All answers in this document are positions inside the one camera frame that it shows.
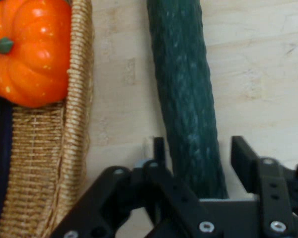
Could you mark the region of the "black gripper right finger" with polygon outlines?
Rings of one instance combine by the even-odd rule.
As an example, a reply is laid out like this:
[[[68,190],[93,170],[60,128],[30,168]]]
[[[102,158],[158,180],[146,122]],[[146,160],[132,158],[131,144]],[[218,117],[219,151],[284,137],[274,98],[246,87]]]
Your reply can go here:
[[[231,138],[231,165],[248,193],[257,195],[264,238],[298,238],[298,165],[259,157],[242,136]]]

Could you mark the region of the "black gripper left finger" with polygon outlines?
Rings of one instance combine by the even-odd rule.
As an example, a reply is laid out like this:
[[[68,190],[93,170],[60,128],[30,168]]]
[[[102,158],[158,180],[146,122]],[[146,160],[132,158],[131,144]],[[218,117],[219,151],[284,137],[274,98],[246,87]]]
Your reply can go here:
[[[150,238],[220,238],[222,228],[194,193],[165,165],[164,140],[153,140],[153,159],[129,170],[102,172],[52,232],[54,238],[113,238],[131,212],[145,208]]]

